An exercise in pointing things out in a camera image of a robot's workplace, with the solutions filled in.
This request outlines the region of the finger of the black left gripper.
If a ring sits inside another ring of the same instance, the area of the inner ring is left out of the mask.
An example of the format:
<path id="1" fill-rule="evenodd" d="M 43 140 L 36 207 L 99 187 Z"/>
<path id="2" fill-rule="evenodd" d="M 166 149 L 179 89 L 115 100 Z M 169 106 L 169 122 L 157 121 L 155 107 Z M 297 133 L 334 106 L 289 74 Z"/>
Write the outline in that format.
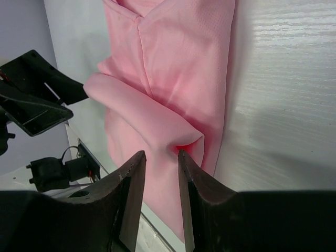
<path id="1" fill-rule="evenodd" d="M 29 136 L 42 134 L 73 117 L 64 106 L 22 93 L 1 94 L 6 116 Z"/>
<path id="2" fill-rule="evenodd" d="M 88 98 L 83 84 L 58 71 L 35 50 L 3 64 L 1 77 L 26 95 L 57 104 L 71 105 Z"/>

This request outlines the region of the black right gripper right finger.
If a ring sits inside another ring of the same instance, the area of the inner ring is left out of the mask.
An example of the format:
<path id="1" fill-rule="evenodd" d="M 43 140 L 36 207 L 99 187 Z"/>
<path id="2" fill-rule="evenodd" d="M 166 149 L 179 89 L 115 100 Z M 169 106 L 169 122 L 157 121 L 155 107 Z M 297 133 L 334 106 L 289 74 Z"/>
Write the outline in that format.
<path id="1" fill-rule="evenodd" d="M 335 191 L 236 192 L 184 150 L 178 171 L 187 251 L 335 251 Z"/>

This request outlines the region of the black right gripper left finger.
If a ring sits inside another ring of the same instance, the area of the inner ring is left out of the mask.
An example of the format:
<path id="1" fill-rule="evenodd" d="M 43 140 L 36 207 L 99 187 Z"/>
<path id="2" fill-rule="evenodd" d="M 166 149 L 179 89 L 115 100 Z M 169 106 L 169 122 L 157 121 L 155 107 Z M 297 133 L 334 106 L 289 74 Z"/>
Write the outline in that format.
<path id="1" fill-rule="evenodd" d="M 1 192 L 1 251 L 135 251 L 146 156 L 70 197 Z"/>

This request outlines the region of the pink t shirt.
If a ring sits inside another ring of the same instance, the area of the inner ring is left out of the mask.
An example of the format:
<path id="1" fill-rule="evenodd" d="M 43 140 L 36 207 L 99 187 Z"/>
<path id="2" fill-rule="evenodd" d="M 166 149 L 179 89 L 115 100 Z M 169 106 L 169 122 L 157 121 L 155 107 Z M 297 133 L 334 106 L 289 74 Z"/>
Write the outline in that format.
<path id="1" fill-rule="evenodd" d="M 178 152 L 213 175 L 224 129 L 234 1 L 104 1 L 111 55 L 84 85 L 106 107 L 116 166 L 145 152 L 143 200 L 183 239 Z"/>

